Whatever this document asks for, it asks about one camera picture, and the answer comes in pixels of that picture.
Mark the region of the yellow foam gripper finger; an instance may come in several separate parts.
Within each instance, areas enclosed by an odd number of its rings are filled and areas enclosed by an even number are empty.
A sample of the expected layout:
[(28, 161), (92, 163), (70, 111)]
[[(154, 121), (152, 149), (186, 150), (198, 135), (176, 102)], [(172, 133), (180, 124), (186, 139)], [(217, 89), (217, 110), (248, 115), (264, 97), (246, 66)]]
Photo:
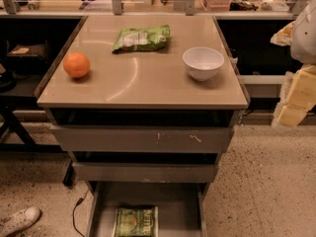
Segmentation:
[(288, 23), (271, 37), (271, 43), (279, 46), (287, 46), (292, 43), (292, 30), (294, 22)]
[(315, 106), (316, 66), (303, 64), (295, 73), (285, 73), (272, 126), (296, 127)]

